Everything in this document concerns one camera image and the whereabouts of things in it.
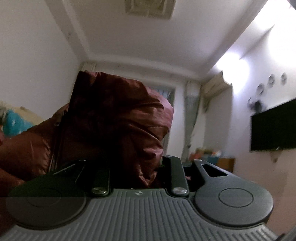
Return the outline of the barred window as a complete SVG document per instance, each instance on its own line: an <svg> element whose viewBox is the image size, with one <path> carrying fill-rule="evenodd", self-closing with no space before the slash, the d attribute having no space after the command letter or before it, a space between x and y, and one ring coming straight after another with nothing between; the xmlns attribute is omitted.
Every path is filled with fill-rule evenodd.
<svg viewBox="0 0 296 241"><path fill-rule="evenodd" d="M162 95L168 102L171 104L171 106L174 105L175 100L175 89L172 87L167 86L160 86L160 85L147 85L150 89L156 91L160 95Z"/></svg>

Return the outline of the teal and orange pillow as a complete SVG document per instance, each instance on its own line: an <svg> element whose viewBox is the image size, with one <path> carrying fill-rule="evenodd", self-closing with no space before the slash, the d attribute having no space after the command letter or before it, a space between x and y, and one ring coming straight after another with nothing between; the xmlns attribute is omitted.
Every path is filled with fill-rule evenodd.
<svg viewBox="0 0 296 241"><path fill-rule="evenodd" d="M6 137L17 136L34 126L31 122L23 119L18 113L11 109L3 112L1 125L3 126L2 130Z"/></svg>

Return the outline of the maroon puffer jacket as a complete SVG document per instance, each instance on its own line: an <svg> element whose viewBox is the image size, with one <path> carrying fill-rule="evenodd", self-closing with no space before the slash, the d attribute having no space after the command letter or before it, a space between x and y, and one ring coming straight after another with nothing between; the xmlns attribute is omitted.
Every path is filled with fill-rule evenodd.
<svg viewBox="0 0 296 241"><path fill-rule="evenodd" d="M1 142L1 196L77 161L116 188L150 188L173 115L169 101L140 81L81 71L68 104Z"/></svg>

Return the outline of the wall air conditioner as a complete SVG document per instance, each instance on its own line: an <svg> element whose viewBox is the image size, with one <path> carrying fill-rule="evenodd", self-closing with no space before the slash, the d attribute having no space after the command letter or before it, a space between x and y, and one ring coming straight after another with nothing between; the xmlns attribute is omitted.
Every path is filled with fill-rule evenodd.
<svg viewBox="0 0 296 241"><path fill-rule="evenodd" d="M207 83L203 84L201 91L205 99L212 99L231 86L231 83L225 81L223 71L221 71Z"/></svg>

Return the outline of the grey checked curtain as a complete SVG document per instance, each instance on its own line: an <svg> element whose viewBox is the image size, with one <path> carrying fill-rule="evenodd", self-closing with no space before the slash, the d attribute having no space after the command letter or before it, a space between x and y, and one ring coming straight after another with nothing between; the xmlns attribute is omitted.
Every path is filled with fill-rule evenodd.
<svg viewBox="0 0 296 241"><path fill-rule="evenodd" d="M185 86L184 117L185 117L185 137L181 161L186 162L189 157L191 147L191 136L198 116L200 102L200 85L188 81Z"/></svg>

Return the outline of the ceiling vent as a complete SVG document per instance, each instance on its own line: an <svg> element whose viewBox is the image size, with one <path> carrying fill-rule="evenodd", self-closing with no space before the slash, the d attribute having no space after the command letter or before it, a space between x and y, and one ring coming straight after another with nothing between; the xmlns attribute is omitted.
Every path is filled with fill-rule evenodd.
<svg viewBox="0 0 296 241"><path fill-rule="evenodd" d="M129 15L169 20L175 3L175 0L126 0L125 12Z"/></svg>

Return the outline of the black wall television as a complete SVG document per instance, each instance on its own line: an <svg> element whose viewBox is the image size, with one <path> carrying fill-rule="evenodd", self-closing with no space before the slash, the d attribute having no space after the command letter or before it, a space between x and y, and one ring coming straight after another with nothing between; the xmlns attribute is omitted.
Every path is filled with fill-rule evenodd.
<svg viewBox="0 0 296 241"><path fill-rule="evenodd" d="M250 151L295 149L295 99L250 118Z"/></svg>

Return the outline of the boxes on cabinet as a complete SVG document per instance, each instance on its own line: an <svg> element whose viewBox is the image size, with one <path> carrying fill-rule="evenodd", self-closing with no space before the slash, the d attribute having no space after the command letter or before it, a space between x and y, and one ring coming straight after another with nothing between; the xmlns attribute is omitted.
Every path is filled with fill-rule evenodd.
<svg viewBox="0 0 296 241"><path fill-rule="evenodd" d="M197 148L193 153L189 155L189 160L201 159L202 157L220 157L222 152L220 150Z"/></svg>

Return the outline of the wall decoration plates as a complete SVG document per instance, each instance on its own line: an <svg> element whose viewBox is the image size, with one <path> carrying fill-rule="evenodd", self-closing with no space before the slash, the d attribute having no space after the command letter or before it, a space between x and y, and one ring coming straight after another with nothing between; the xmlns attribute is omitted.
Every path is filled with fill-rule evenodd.
<svg viewBox="0 0 296 241"><path fill-rule="evenodd" d="M268 109L279 106L289 101L283 89L287 84L287 73L283 73L279 78L271 74L266 81L258 81L252 76L248 86L250 87L250 97L247 107L252 114L262 113Z"/></svg>

